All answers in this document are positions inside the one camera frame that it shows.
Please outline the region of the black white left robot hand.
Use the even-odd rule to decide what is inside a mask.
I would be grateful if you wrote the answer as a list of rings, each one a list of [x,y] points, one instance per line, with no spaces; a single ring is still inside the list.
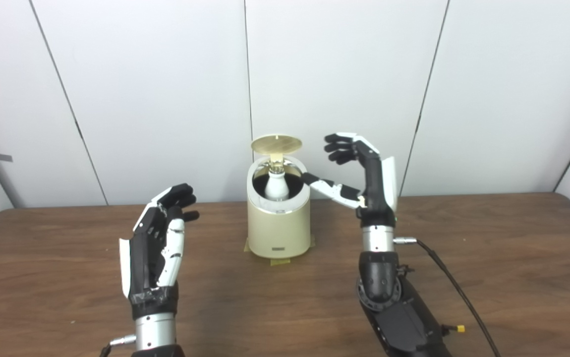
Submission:
[[[129,300],[133,319],[176,315],[185,224],[199,219],[199,212],[185,208],[194,203],[191,185],[169,187],[147,203],[134,224],[133,237],[119,240],[122,293]]]

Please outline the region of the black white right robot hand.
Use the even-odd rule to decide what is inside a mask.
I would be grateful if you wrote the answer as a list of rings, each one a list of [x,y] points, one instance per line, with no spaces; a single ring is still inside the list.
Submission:
[[[364,136],[337,132],[324,137],[328,159],[338,165],[357,161],[364,169],[363,190],[324,180],[310,172],[301,178],[310,189],[334,202],[355,210],[362,228],[369,226],[396,226],[395,210],[398,203],[397,177],[394,157],[383,159],[380,151]]]

